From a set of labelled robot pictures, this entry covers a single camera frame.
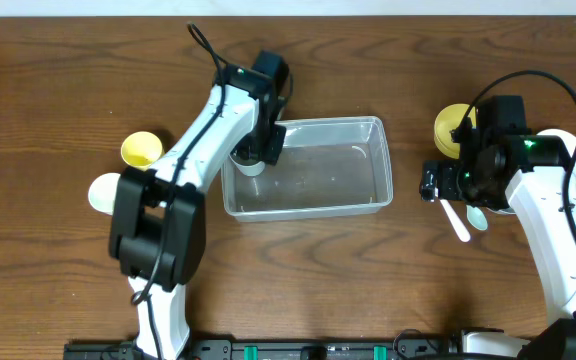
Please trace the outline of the mint green plastic spoon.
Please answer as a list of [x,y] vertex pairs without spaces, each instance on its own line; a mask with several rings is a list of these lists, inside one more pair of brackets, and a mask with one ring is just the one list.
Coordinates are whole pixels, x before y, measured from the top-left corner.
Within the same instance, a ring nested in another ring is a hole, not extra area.
[[487,218],[478,207],[467,206],[467,220],[473,228],[479,231],[486,231],[488,229]]

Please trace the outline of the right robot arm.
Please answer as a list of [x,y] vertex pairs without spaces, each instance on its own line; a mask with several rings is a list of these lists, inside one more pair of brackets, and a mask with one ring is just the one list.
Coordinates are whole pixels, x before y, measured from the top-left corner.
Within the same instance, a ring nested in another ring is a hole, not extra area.
[[547,328],[532,340],[465,330],[457,359],[576,359],[576,137],[532,132],[519,96],[444,108],[434,123],[442,160],[424,163],[419,192],[439,201],[457,233],[471,236],[451,202],[517,216],[542,284]]

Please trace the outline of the grey plastic cup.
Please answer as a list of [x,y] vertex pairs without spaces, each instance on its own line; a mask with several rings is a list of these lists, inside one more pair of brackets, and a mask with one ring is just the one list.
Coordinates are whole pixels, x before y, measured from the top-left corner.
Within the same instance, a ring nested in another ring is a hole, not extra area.
[[255,177],[260,175],[265,169],[266,164],[263,161],[244,160],[234,154],[230,155],[231,161],[235,167],[245,176]]

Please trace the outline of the light blue plastic bowl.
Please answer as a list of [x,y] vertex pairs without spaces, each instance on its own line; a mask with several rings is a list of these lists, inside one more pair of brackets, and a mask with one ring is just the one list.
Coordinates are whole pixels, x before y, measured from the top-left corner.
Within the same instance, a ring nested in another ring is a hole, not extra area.
[[503,208],[503,209],[493,209],[493,208],[488,208],[489,211],[491,211],[492,213],[495,214],[499,214],[499,215],[515,215],[515,211],[511,208]]

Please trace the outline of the white plastic fork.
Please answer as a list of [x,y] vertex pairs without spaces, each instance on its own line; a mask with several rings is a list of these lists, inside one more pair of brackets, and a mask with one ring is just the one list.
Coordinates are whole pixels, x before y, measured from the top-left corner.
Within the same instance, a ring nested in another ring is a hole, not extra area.
[[469,242],[471,240],[470,232],[468,231],[467,227],[464,225],[460,217],[457,215],[454,208],[445,199],[440,199],[440,204],[444,212],[446,213],[446,216],[450,224],[452,225],[458,239],[463,243]]

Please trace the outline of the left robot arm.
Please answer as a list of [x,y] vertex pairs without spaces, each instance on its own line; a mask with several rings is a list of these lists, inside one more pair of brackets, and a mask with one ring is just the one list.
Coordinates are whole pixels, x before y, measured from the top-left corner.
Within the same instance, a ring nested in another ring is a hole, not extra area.
[[189,338],[181,313],[185,286],[206,248],[205,194],[222,165],[235,159],[256,173],[277,163],[286,136],[278,124],[293,79],[278,54],[254,64],[219,66],[209,99],[168,153],[149,169],[120,175],[109,254],[133,287],[140,333],[134,359],[177,359]]

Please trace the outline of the white plastic cup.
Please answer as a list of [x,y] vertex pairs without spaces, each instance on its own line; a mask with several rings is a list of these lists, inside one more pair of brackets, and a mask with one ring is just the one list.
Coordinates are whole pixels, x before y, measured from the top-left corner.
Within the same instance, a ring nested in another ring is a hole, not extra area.
[[105,173],[92,182],[88,190],[88,202],[94,210],[113,214],[119,179],[119,173]]

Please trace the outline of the yellow plastic cup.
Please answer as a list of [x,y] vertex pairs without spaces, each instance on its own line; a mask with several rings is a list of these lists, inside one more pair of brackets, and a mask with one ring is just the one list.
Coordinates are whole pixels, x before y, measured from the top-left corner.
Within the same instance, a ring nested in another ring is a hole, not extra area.
[[129,135],[122,143],[120,155],[129,166],[147,170],[164,154],[162,141],[153,133],[139,131]]

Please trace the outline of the yellow plastic bowl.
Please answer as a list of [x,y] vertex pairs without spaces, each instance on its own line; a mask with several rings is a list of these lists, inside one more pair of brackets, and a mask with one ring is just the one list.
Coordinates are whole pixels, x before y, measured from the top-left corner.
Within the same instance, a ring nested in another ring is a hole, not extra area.
[[451,131],[460,125],[468,108],[468,104],[452,104],[442,109],[435,119],[434,143],[449,158],[459,158],[460,144],[452,140]]

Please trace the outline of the clear plastic container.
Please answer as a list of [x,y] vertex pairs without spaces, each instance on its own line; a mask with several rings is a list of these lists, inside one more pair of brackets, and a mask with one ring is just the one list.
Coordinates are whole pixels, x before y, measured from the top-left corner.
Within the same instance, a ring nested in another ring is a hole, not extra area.
[[375,116],[287,120],[274,166],[221,170],[225,211],[239,222],[372,214],[394,197],[386,132]]

